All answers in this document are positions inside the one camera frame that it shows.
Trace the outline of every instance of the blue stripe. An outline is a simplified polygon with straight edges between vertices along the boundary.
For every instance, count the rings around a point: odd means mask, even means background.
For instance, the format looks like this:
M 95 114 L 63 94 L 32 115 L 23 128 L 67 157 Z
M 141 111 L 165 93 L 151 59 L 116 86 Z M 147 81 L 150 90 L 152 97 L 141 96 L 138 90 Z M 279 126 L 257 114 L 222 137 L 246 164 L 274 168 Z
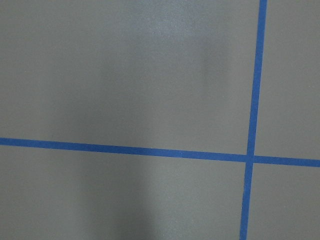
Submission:
M 267 0 L 260 0 L 256 47 L 255 47 L 255 62 L 254 62 L 253 84 L 252 84 L 252 95 L 251 95 L 248 143 L 247 143 L 247 150 L 246 150 L 246 154 L 248 158 L 245 164 L 245 172 L 244 172 L 244 187 L 243 187 L 240 237 L 239 237 L 240 240 L 246 240 L 247 233 L 248 233 L 251 183 L 252 183 L 252 173 L 253 173 L 253 165 L 254 165 L 260 82 L 261 82 L 262 61 L 263 61 L 263 53 L 264 53 L 266 13 L 267 13 Z
M 320 168 L 320 160 L 315 160 L 315 159 L 275 157 L 275 156 L 255 156 L 253 161 L 256 164 L 277 164 L 277 165 Z
M 16 138 L 4 138 L 4 137 L 0 138 L 0 145 L 42 148 L 42 149 L 74 150 L 74 151 L 86 151 L 86 152 L 97 152 L 97 153 L 132 154 L 132 155 L 146 155 L 146 156 L 170 157 L 170 158 L 231 161 L 231 162 L 246 161 L 245 155 L 229 154 L 229 153 L 170 150 L 170 149 L 131 147 L 131 146 L 112 146 L 112 145 L 99 145 L 99 144 L 87 144 L 87 143 L 61 142 L 61 141 L 41 141 L 41 140 L 16 139 Z

